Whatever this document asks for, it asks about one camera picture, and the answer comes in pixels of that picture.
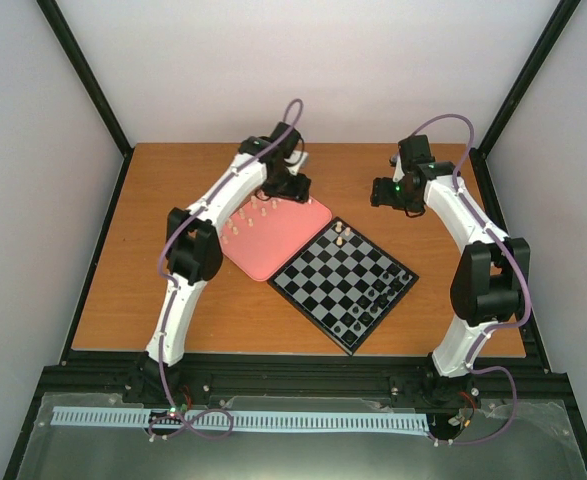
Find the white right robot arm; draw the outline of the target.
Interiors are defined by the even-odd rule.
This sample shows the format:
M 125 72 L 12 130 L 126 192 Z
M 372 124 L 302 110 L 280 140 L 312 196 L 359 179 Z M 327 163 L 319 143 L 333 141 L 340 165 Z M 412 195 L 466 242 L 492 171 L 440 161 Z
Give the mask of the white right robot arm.
M 494 332 L 517 328 L 530 317 L 530 247 L 489 219 L 452 163 L 432 157 L 404 162 L 394 156 L 390 164 L 393 176 L 374 180 L 371 204 L 402 210 L 410 218 L 434 212 L 461 254 L 450 287 L 454 317 L 432 352 L 432 363 L 440 377 L 473 373 Z

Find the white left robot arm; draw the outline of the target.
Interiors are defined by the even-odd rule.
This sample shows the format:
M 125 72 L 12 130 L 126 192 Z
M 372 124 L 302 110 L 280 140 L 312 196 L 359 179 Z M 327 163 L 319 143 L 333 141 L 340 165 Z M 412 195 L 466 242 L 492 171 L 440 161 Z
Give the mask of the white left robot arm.
M 184 355 L 186 333 L 199 297 L 222 265 L 220 232 L 250 194 L 305 203 L 311 180 L 299 172 L 304 154 L 296 148 L 301 134 L 250 137 L 230 166 L 199 200 L 173 209 L 167 218 L 167 239 L 158 272 L 167 290 L 155 331 L 146 347 L 149 358 L 162 366 L 147 377 L 145 388 L 159 402 L 174 400 L 181 378 L 168 368 Z

